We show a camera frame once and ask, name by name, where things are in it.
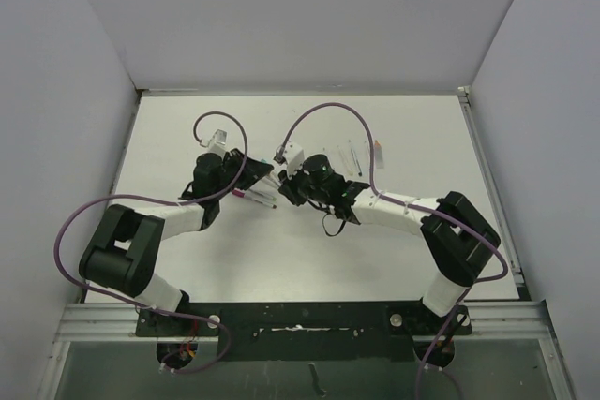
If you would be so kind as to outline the orange capped fat marker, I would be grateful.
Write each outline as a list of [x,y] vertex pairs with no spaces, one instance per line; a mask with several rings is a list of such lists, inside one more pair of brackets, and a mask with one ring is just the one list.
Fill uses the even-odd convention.
[[375,167],[377,169],[383,169],[385,167],[383,148],[378,140],[374,141],[373,154],[374,154]]

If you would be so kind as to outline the yellow capped pen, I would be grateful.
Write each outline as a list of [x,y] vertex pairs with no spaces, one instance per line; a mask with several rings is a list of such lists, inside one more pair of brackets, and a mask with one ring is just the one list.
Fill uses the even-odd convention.
[[266,175],[265,179],[269,180],[270,183],[274,184],[277,187],[281,186],[280,181],[275,176],[273,176],[271,174]]

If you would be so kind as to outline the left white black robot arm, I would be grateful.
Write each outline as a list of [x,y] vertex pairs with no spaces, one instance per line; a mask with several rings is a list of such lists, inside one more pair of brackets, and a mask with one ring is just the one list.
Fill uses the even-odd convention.
[[157,324],[171,335],[185,332],[191,313],[185,292],[155,274],[162,241],[208,229],[220,213],[220,200],[247,190],[273,166],[238,150],[197,157],[193,178],[174,206],[132,209],[113,204],[101,218],[79,263],[79,274],[146,307],[160,309]]

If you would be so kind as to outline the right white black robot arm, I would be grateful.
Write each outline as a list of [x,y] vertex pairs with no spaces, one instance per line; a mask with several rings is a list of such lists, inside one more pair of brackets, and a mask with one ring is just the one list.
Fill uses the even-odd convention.
[[308,158],[276,156],[285,168],[277,175],[278,192],[291,204],[309,204],[342,223],[377,225],[424,238],[438,273],[417,310],[420,327],[439,333],[451,321],[451,309],[478,279],[498,248],[496,230],[461,193],[411,198],[377,194],[364,182],[336,173],[324,154]]

